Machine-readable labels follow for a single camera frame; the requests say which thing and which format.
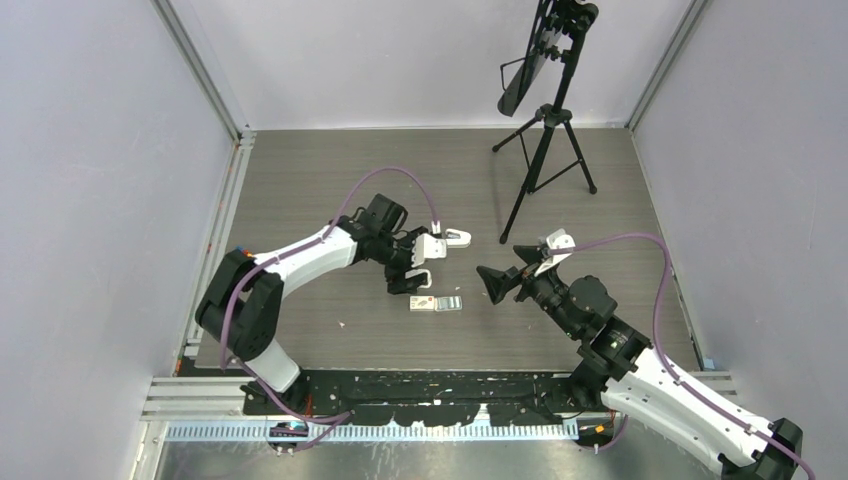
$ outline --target tripod leg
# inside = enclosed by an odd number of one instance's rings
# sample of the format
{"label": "tripod leg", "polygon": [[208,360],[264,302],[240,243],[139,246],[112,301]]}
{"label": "tripod leg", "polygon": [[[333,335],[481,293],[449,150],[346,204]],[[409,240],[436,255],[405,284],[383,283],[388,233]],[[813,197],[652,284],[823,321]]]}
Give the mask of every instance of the tripod leg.
{"label": "tripod leg", "polygon": [[506,137],[505,139],[503,139],[503,141],[502,141],[501,143],[499,143],[499,144],[495,145],[494,147],[492,147],[492,151],[493,151],[493,152],[497,152],[498,150],[500,150],[500,149],[501,149],[501,147],[503,147],[503,146],[504,146],[504,145],[506,145],[507,143],[509,143],[509,142],[513,141],[513,140],[515,139],[515,137],[517,137],[517,136],[521,135],[522,133],[526,132],[528,128],[532,127],[534,124],[536,124],[536,122],[538,122],[538,121],[539,121],[539,120],[541,120],[541,119],[542,119],[542,118],[539,116],[539,112],[536,112],[536,116],[535,116],[535,117],[533,117],[532,119],[530,119],[530,121],[529,121],[529,122],[527,122],[527,123],[525,123],[524,125],[522,125],[522,126],[521,126],[521,128],[519,128],[518,130],[516,130],[516,131],[512,132],[512,133],[511,133],[508,137]]}
{"label": "tripod leg", "polygon": [[545,154],[548,152],[548,146],[551,144],[551,137],[554,136],[553,127],[545,127],[545,132],[542,134],[542,139],[539,140],[539,146],[536,148],[536,154],[533,155],[533,162],[530,163],[530,170],[524,177],[524,183],[521,184],[521,192],[518,193],[518,198],[515,199],[515,205],[512,206],[512,212],[509,214],[509,220],[506,222],[506,227],[501,234],[501,245],[509,239],[509,232],[512,230],[512,224],[515,222],[515,217],[518,216],[518,209],[521,208],[521,202],[524,201],[524,195],[530,190],[531,186],[536,184],[539,179],[539,172],[542,171],[542,164],[545,163]]}
{"label": "tripod leg", "polygon": [[583,169],[583,175],[589,183],[589,193],[592,195],[598,193],[598,187],[592,181],[592,174],[589,173],[589,166],[586,165],[586,160],[583,158],[583,152],[580,151],[580,144],[577,143],[577,137],[574,135],[574,129],[571,128],[571,122],[565,122],[565,131],[568,132],[568,139],[571,140],[571,146],[574,147],[574,153],[577,155],[577,163]]}

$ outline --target metal frame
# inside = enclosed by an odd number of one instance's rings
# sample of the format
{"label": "metal frame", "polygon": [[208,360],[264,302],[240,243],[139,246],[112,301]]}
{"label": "metal frame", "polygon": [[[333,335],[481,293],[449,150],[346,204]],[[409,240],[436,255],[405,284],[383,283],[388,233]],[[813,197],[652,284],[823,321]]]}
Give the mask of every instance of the metal frame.
{"label": "metal frame", "polygon": [[241,140],[233,152],[233,157],[227,168],[227,174],[221,183],[221,189],[218,195],[218,209],[215,211],[215,217],[209,231],[206,252],[203,255],[200,272],[194,283],[194,294],[189,305],[184,341],[182,342],[183,351],[181,353],[185,357],[194,358],[197,355],[198,346],[203,337],[203,329],[193,321],[192,313],[194,306],[200,303],[200,299],[203,297],[203,293],[206,290],[206,286],[209,285],[212,275],[215,274],[215,268],[221,263],[221,259],[224,258],[224,254],[226,253],[227,239],[230,236],[230,229],[232,228],[233,218],[236,214],[241,187],[244,184],[244,176],[247,172],[247,164],[250,160],[250,154],[253,151],[256,133],[246,130],[241,135]]}
{"label": "metal frame", "polygon": [[628,120],[625,125],[625,127],[627,127],[627,129],[631,132],[636,131],[636,128],[638,128],[639,122],[642,120],[642,117],[645,115],[645,112],[648,110],[651,102],[653,102],[660,85],[662,85],[662,82],[665,80],[669,70],[671,70],[671,67],[677,61],[680,52],[683,50],[683,47],[686,46],[686,42],[689,40],[689,37],[695,30],[695,27],[698,26],[701,16],[704,11],[706,11],[707,7],[710,6],[712,1],[713,0],[690,1],[689,8],[683,15],[683,19],[681,19],[680,23],[677,25],[677,30],[675,30],[674,35],[672,35],[671,42],[668,44],[668,47],[666,47],[660,63],[657,64],[657,68],[654,69],[654,73],[651,75],[648,85],[639,97],[639,101],[636,102],[636,108],[633,110],[633,114],[630,115],[630,120]]}
{"label": "metal frame", "polygon": [[[691,372],[690,374],[727,400],[738,402],[729,372]],[[233,435],[250,437],[244,438],[243,441],[265,441],[263,434],[256,431],[244,432],[243,429],[264,429],[270,423],[295,420],[289,415],[244,415],[242,405],[245,394],[239,387],[250,380],[250,377],[154,378],[142,408],[139,449],[130,480],[155,479],[166,442],[187,440],[219,442],[224,437],[229,441],[237,441],[238,439],[230,438]],[[592,420],[599,415],[606,416],[606,413],[587,412],[577,419]],[[483,412],[479,416],[482,420],[486,419]],[[193,427],[196,433],[191,434],[178,428],[169,428],[186,426]],[[565,425],[566,431],[570,431],[571,428],[573,427],[570,424]],[[218,429],[218,431],[210,433],[209,429]],[[509,437],[511,432],[503,433],[506,435],[503,438],[497,436],[491,438],[514,439]],[[540,430],[538,435],[542,438],[546,435],[559,435],[559,433]]]}
{"label": "metal frame", "polygon": [[224,103],[223,98],[221,98],[221,94],[215,87],[215,82],[212,81],[212,76],[209,75],[209,70],[204,66],[203,60],[200,58],[200,54],[197,48],[195,48],[194,43],[192,43],[183,22],[180,21],[171,0],[150,0],[150,3],[153,4],[162,18],[162,23],[177,44],[177,49],[182,53],[183,58],[185,58],[186,63],[191,69],[191,73],[197,80],[198,86],[203,91],[203,94],[206,95],[206,98],[215,110],[215,114],[218,115],[227,133],[229,133],[230,138],[233,141],[237,141],[241,136],[242,129],[236,124],[233,115]]}

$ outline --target silver floor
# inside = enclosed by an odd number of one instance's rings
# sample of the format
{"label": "silver floor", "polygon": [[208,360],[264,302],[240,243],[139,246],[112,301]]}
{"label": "silver floor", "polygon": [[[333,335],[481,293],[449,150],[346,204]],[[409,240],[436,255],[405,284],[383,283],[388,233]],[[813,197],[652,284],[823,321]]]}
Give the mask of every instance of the silver floor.
{"label": "silver floor", "polygon": [[717,479],[662,435],[631,423],[598,455],[557,441],[327,444],[291,457],[258,442],[168,443],[157,480]]}
{"label": "silver floor", "polygon": [[[622,232],[657,233],[656,216],[630,133],[622,129],[577,130],[598,185],[590,195],[579,168],[525,199],[508,245],[498,236],[526,173],[516,139],[499,153],[491,146],[510,132],[497,129],[261,132],[250,158],[230,235],[230,247],[274,250],[320,229],[365,173],[386,165],[409,168],[436,201],[443,227],[470,232],[472,245],[429,262],[432,295],[461,295],[464,308],[450,313],[413,313],[404,296],[385,291],[382,267],[373,262],[325,275],[286,299],[277,339],[307,368],[574,369],[580,362],[570,341],[532,302],[493,306],[475,267],[505,269],[520,260],[510,245],[534,244],[563,227],[576,242]],[[535,148],[541,134],[526,135]],[[574,160],[564,131],[557,132],[542,179]],[[397,173],[370,180],[348,213],[382,193],[410,212],[406,228],[429,225],[426,202]],[[559,274],[570,283],[595,275],[618,301],[617,314],[651,335],[651,310],[662,255],[636,240],[575,254]],[[663,344],[669,356],[697,369],[688,329],[671,289],[663,302]],[[218,361],[208,335],[198,366]]]}

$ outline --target black bracket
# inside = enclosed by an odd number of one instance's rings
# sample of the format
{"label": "black bracket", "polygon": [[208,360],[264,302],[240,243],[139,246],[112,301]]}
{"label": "black bracket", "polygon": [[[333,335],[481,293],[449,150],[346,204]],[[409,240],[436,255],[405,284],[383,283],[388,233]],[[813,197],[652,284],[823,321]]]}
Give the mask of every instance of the black bracket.
{"label": "black bracket", "polygon": [[[781,418],[769,425],[769,430],[773,432],[773,439],[801,455],[804,432],[798,425]],[[724,455],[719,455],[718,459],[724,465],[722,480],[791,480],[798,466],[772,445],[768,445],[763,452],[757,452],[755,462],[745,467],[737,467]]]}
{"label": "black bracket", "polygon": [[[236,249],[224,255],[215,271],[194,314],[195,322],[215,340],[221,341],[224,314],[236,284],[255,266],[252,257]],[[283,286],[279,275],[262,270],[243,289],[251,292],[247,301],[236,301],[227,348],[242,361],[253,360],[274,340]]]}
{"label": "black bracket", "polygon": [[556,127],[571,121],[573,117],[571,110],[561,108],[558,112],[554,112],[553,108],[550,103],[542,105],[536,110],[536,118],[545,120],[545,125],[548,127]]}
{"label": "black bracket", "polygon": [[339,228],[358,245],[353,263],[374,260],[383,265],[386,290],[392,295],[414,294],[427,283],[426,274],[406,278],[406,272],[412,269],[415,239],[428,232],[426,227],[401,230],[408,216],[403,206],[377,194],[367,208],[359,208],[353,217],[339,220]]}
{"label": "black bracket", "polygon": [[[551,372],[304,370],[278,398],[316,416],[352,411],[354,425],[386,425],[392,419],[403,426],[465,425],[483,403],[493,426],[553,425],[562,422],[555,413],[606,411],[599,398],[578,397],[578,389],[569,376]],[[279,413],[254,382],[243,390],[245,415]]]}

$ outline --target white wall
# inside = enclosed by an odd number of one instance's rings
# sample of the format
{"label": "white wall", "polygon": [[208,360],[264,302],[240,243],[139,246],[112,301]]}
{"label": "white wall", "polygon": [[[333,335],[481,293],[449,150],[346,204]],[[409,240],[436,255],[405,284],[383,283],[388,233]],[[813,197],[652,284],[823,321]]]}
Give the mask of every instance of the white wall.
{"label": "white wall", "polygon": [[[689,2],[596,3],[566,106],[577,124],[621,126]],[[498,113],[498,65],[524,55],[535,0],[175,4],[256,129],[524,123],[562,71],[548,62],[515,117]]]}
{"label": "white wall", "polygon": [[703,350],[801,425],[819,478],[845,478],[848,445],[845,18],[713,2],[636,132]]}
{"label": "white wall", "polygon": [[231,142],[147,1],[3,1],[0,45],[0,478],[125,478]]}

